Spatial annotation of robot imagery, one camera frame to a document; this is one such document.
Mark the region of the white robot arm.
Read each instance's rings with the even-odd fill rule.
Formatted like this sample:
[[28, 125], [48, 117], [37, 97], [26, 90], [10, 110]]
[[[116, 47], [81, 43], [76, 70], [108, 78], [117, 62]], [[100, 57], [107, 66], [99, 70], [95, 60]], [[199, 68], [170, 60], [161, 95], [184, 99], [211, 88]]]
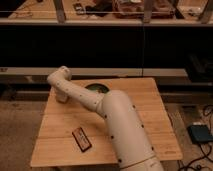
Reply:
[[104, 119], [120, 171], [164, 171], [145, 125], [124, 91], [98, 93], [74, 84], [66, 66], [51, 73], [47, 82], [61, 101], [71, 97]]

